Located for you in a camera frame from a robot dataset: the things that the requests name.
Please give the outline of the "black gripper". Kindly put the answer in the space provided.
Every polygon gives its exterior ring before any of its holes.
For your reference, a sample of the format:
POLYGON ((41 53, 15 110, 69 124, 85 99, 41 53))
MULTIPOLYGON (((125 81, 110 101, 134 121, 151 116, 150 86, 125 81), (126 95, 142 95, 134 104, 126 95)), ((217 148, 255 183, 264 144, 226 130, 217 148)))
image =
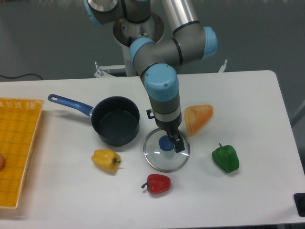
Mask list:
POLYGON ((164 122, 159 119, 155 119, 157 126, 167 132, 167 146, 174 147, 176 153, 180 153, 185 150, 184 140, 179 131, 179 126, 182 122, 182 117, 178 116, 174 120, 164 122))

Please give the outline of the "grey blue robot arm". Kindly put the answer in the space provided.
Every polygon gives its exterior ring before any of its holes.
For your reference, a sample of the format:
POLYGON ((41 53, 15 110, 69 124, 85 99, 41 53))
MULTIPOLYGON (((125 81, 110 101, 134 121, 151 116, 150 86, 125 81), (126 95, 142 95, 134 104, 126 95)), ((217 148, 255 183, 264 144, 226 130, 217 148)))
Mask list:
POLYGON ((173 37, 163 40, 163 21, 148 0, 86 0, 95 24, 113 23, 117 42, 126 48, 128 72, 136 73, 149 96, 148 117, 164 130, 176 152, 184 150, 179 132, 182 121, 176 66, 214 55, 218 41, 214 30, 203 27, 189 0, 162 2, 173 37))

